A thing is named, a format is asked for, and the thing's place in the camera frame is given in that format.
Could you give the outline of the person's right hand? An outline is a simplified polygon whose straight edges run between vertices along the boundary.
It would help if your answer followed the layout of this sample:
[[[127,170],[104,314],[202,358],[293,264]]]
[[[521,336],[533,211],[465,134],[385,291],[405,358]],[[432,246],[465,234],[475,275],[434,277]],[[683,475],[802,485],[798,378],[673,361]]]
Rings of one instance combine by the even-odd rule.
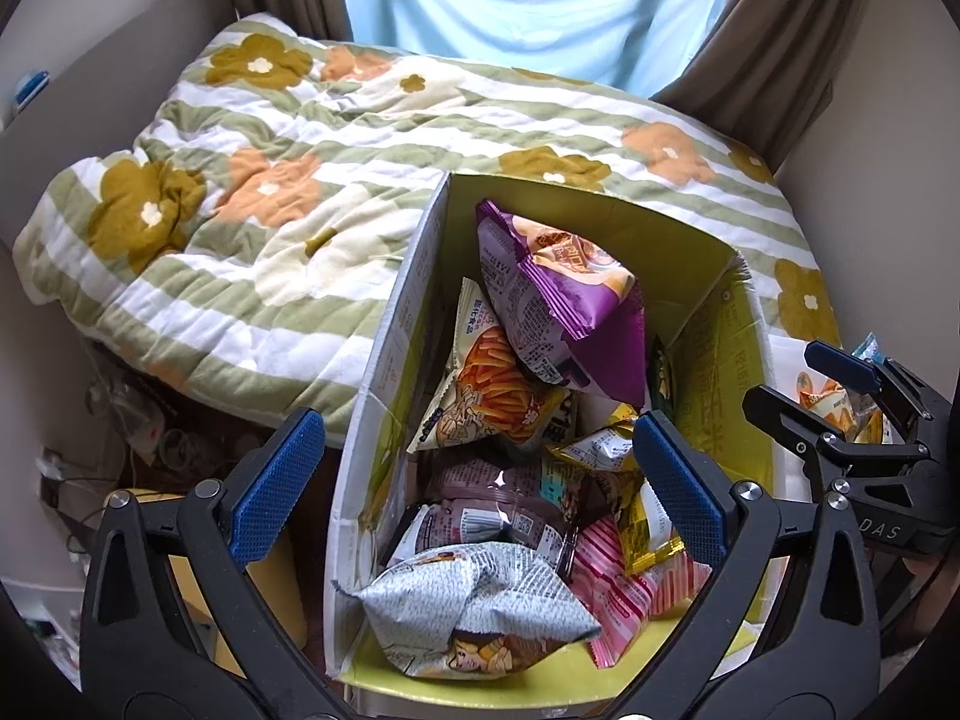
[[[924,590],[900,617],[895,640],[906,647],[926,639],[949,606],[958,589],[958,556],[928,556],[905,559],[905,567]]]

